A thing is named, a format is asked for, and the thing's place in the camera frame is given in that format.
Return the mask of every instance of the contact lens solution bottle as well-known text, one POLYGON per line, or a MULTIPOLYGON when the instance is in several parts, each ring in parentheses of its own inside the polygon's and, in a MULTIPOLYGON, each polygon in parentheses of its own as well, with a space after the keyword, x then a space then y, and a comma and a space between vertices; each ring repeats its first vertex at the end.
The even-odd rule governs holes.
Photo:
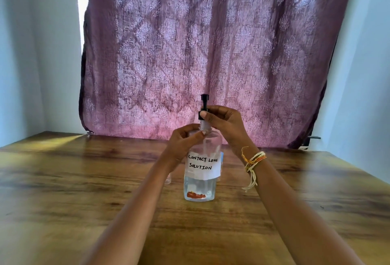
MULTIPOLYGON (((208 111, 209 95, 201 95, 203 111, 208 111)), ((193 146, 186 156, 184 172, 184 198, 190 201, 209 201, 215 197, 217 178, 221 175, 221 145, 222 136, 211 129, 210 124, 198 114, 200 127, 192 131, 193 135, 203 131, 205 138, 193 146)))

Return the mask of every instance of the handwritten label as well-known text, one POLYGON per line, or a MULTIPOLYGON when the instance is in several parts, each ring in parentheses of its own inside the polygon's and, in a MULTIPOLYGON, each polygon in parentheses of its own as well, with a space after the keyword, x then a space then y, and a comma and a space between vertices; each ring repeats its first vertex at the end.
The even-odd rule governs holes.
POLYGON ((215 179, 221 175, 221 153, 202 155, 189 152, 186 158, 185 175, 197 180, 215 179))

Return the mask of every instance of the curtain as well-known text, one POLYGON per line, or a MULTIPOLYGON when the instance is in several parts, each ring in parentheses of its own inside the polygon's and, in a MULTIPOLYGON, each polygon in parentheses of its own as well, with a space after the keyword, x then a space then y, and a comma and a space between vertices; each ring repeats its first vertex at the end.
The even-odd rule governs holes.
POLYGON ((348 0, 89 0, 80 118, 97 135, 168 139, 200 95, 258 146, 310 130, 348 0))

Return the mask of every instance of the bracelet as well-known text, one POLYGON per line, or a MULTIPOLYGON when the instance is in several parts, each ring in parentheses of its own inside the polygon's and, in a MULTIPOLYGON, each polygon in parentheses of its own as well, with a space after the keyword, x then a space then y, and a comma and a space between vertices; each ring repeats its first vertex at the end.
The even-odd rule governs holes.
POLYGON ((253 170, 253 168, 256 166, 256 164, 258 164, 264 158, 267 158, 267 157, 266 157, 266 154, 264 153, 264 151, 260 151, 260 152, 256 153, 251 159, 247 159, 243 153, 243 149, 246 147, 243 147, 241 149, 241 156, 246 162, 245 171, 250 173, 250 184, 246 187, 243 187, 245 192, 248 192, 249 189, 251 189, 253 186, 257 185, 256 174, 255 174, 255 171, 253 170))

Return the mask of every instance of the black pump nozzle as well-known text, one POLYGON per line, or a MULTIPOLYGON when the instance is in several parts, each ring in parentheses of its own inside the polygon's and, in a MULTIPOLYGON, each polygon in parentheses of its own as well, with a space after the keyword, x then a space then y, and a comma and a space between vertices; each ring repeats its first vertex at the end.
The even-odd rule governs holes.
MULTIPOLYGON (((209 100, 209 95, 207 94, 202 94, 200 96, 200 98, 202 99, 202 102, 203 102, 203 107, 202 107, 202 110, 201 111, 207 111, 209 112, 209 109, 207 108, 207 101, 209 100)), ((200 116, 200 111, 198 113, 198 119, 199 120, 204 120, 201 116, 200 116)))

